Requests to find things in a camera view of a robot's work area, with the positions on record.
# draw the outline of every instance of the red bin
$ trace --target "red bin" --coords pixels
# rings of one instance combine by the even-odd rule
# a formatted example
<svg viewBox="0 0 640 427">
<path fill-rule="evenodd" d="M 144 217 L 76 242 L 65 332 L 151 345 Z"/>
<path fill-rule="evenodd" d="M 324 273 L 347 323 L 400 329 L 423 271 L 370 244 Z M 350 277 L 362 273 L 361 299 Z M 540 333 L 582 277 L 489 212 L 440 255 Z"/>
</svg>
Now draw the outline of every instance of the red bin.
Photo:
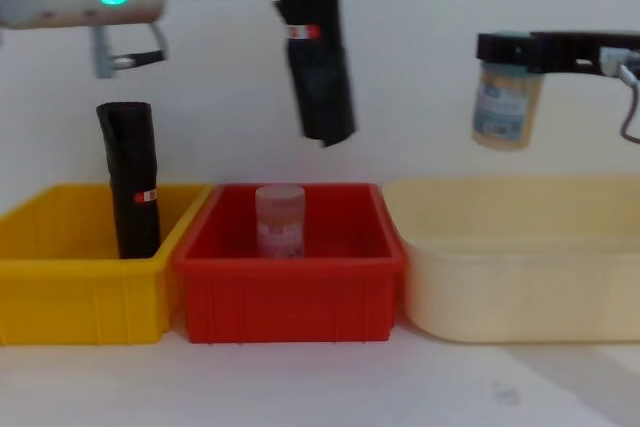
<svg viewBox="0 0 640 427">
<path fill-rule="evenodd" d="M 178 246 L 194 343 L 388 340 L 406 255 L 377 186 L 305 185 L 302 259 L 258 255 L 255 193 L 218 189 Z"/>
</svg>

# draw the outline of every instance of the yellow bin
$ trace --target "yellow bin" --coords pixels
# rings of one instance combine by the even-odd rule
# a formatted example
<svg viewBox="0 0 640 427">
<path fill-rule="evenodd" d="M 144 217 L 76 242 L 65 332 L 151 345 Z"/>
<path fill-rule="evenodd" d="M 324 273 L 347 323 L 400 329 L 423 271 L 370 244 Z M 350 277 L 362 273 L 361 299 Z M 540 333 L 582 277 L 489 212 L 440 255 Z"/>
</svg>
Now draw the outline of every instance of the yellow bin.
<svg viewBox="0 0 640 427">
<path fill-rule="evenodd" d="M 212 188 L 158 190 L 149 260 L 118 260 L 106 185 L 56 186 L 0 218 L 0 345 L 159 341 L 180 300 L 169 257 Z"/>
</svg>

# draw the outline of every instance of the table surface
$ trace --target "table surface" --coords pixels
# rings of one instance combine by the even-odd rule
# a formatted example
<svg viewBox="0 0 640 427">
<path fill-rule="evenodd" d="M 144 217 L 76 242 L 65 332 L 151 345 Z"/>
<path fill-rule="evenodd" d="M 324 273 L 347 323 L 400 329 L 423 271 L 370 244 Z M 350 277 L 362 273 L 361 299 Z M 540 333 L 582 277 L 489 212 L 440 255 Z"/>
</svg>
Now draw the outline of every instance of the table surface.
<svg viewBox="0 0 640 427">
<path fill-rule="evenodd" d="M 7 427 L 638 427 L 638 346 L 376 344 L 0 349 Z"/>
</svg>

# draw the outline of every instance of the plastic bin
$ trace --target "plastic bin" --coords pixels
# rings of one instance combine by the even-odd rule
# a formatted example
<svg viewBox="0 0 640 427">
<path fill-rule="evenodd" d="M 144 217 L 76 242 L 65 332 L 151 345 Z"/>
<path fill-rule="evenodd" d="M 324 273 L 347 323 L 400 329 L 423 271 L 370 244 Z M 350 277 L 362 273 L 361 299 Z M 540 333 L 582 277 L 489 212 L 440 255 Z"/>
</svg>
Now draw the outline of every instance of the plastic bin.
<svg viewBox="0 0 640 427">
<path fill-rule="evenodd" d="M 168 258 L 210 192 L 159 188 L 164 241 L 150 260 L 118 260 L 108 186 L 57 186 L 4 216 L 0 345 L 158 341 L 180 296 Z"/>
<path fill-rule="evenodd" d="M 462 342 L 640 340 L 640 178 L 407 180 L 409 318 Z"/>
<path fill-rule="evenodd" d="M 190 340 L 387 340 L 406 258 L 379 188 L 304 186 L 306 257 L 275 260 L 258 256 L 259 187 L 219 190 L 176 250 Z"/>
</svg>

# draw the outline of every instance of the white wall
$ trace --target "white wall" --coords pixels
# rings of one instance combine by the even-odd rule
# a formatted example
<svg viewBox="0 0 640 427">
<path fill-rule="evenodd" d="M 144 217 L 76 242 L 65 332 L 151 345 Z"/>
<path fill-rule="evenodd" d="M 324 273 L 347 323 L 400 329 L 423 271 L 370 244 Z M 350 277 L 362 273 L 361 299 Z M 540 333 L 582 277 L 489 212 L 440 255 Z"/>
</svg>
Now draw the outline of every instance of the white wall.
<svg viewBox="0 0 640 427">
<path fill-rule="evenodd" d="M 547 79 L 532 147 L 470 140 L 476 33 L 640 30 L 640 0 L 343 0 L 360 131 L 321 150 L 299 135 L 268 0 L 174 0 L 171 61 L 93 79 L 89 32 L 8 32 L 0 49 L 0 209 L 60 181 L 107 179 L 95 107 L 153 104 L 164 181 L 386 181 L 416 175 L 640 172 L 618 129 L 630 93 L 591 77 Z M 120 52 L 150 47 L 113 29 Z"/>
</svg>

